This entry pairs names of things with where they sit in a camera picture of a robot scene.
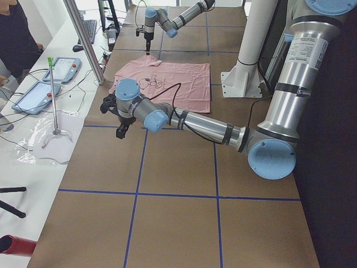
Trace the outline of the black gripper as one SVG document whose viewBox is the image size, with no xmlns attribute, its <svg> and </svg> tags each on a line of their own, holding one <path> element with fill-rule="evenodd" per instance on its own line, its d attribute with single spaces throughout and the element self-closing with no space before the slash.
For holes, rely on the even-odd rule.
<svg viewBox="0 0 357 268">
<path fill-rule="evenodd" d="M 143 25 L 136 28 L 136 36 L 139 37 L 140 34 L 144 34 L 144 39 L 146 40 L 146 54 L 150 54 L 151 41 L 154 38 L 155 27 Z"/>
<path fill-rule="evenodd" d="M 118 116 L 120 121 L 120 126 L 116 129 L 115 136 L 119 139 L 124 139 L 126 136 L 126 131 L 128 131 L 131 124 L 135 123 L 136 118 L 131 116 L 127 111 L 122 111 L 118 108 L 117 99 L 114 94 L 108 94 L 103 98 L 103 103 L 100 106 L 100 111 L 102 114 L 111 112 L 112 114 Z"/>
</svg>

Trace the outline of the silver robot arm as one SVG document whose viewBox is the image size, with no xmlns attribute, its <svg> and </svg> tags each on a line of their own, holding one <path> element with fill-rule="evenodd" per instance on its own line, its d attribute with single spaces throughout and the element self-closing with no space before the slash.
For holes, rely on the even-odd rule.
<svg viewBox="0 0 357 268">
<path fill-rule="evenodd" d="M 140 33 L 143 33 L 144 35 L 146 41 L 146 55 L 149 55 L 151 51 L 151 41 L 154 39 L 156 24 L 163 29 L 169 38 L 174 38 L 180 28 L 186 26 L 188 22 L 192 21 L 198 15 L 214 9 L 214 5 L 215 1 L 199 1 L 183 11 L 180 15 L 176 16 L 173 20 L 169 19 L 168 11 L 164 8 L 155 9 L 146 7 L 144 24 L 142 26 L 137 26 L 136 28 L 137 37 Z"/>
<path fill-rule="evenodd" d="M 254 1 L 232 69 L 214 76 L 217 85 L 185 89 L 171 83 L 159 93 L 144 88 L 144 72 L 120 76 L 104 97 L 102 113 L 114 114 L 124 138 L 140 122 L 156 133 L 170 126 L 189 131 L 247 156 L 258 176 L 276 180 L 293 172 L 299 142 L 297 127 L 329 46 L 341 32 L 355 1 L 288 1 L 282 39 L 287 55 L 273 91 L 263 100 L 258 124 L 249 124 L 249 106 L 262 99 L 258 85 L 260 55 L 277 1 Z"/>
</svg>

